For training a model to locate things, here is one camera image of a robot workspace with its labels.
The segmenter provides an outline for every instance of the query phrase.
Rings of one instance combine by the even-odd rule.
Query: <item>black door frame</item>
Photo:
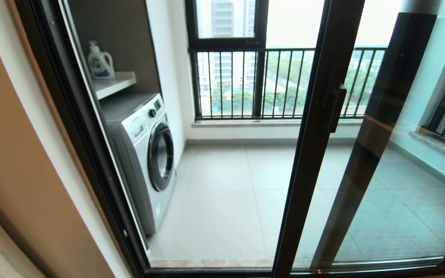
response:
[[[295,156],[290,190],[285,207],[277,255],[274,268],[236,268],[236,269],[150,269],[147,255],[142,247],[141,235],[138,234],[133,215],[129,210],[119,176],[116,173],[114,162],[97,119],[94,106],[88,97],[88,91],[83,79],[79,61],[77,61],[73,42],[69,37],[65,19],[62,16],[59,3],[54,0],[16,0],[27,39],[35,55],[39,68],[42,71],[53,102],[65,125],[77,155],[83,164],[94,193],[113,235],[118,241],[122,255],[134,277],[182,277],[182,276],[290,276],[301,231],[306,219],[311,194],[314,191],[315,181],[320,169],[329,138],[330,115],[323,113],[330,110],[329,96],[323,92],[332,92],[344,81],[349,58],[353,51],[357,25],[360,22],[363,0],[348,1],[345,7],[344,0],[326,0],[324,4],[323,22],[321,23],[317,55],[314,57],[314,82],[309,85],[302,127],[300,128],[299,150]],[[344,12],[350,11],[347,20],[355,20],[346,30],[339,28]],[[344,43],[342,48],[337,47],[337,39]],[[313,158],[316,165],[307,169],[306,161]],[[392,271],[357,271],[351,273],[340,271],[327,273],[308,271],[307,273],[291,273],[292,276],[343,276],[343,277],[391,277],[391,276],[423,276],[427,274],[445,273],[445,264],[440,267],[423,267],[420,269],[400,269]]]

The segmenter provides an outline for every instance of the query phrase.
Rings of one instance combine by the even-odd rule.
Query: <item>beige wall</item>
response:
[[[113,277],[1,59],[0,224],[46,276]]]

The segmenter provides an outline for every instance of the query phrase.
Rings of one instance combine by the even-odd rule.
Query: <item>door handle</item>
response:
[[[343,84],[330,84],[328,94],[323,104],[325,119],[323,123],[319,125],[321,130],[328,133],[336,132],[345,97],[346,88]]]

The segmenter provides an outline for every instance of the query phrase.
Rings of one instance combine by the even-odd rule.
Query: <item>washing machine door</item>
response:
[[[157,191],[168,188],[174,173],[173,154],[173,138],[169,127],[159,122],[150,134],[147,158],[150,182]]]

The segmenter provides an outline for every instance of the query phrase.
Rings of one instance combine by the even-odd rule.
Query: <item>window sill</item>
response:
[[[362,119],[341,119],[338,126],[360,126]],[[249,128],[249,127],[299,127],[302,120],[204,120],[195,121],[192,128]]]
[[[440,140],[435,139],[435,138],[431,137],[430,135],[423,134],[420,132],[410,132],[409,135],[413,139],[433,148],[434,150],[442,153],[445,156],[445,143],[444,142],[441,142]]]

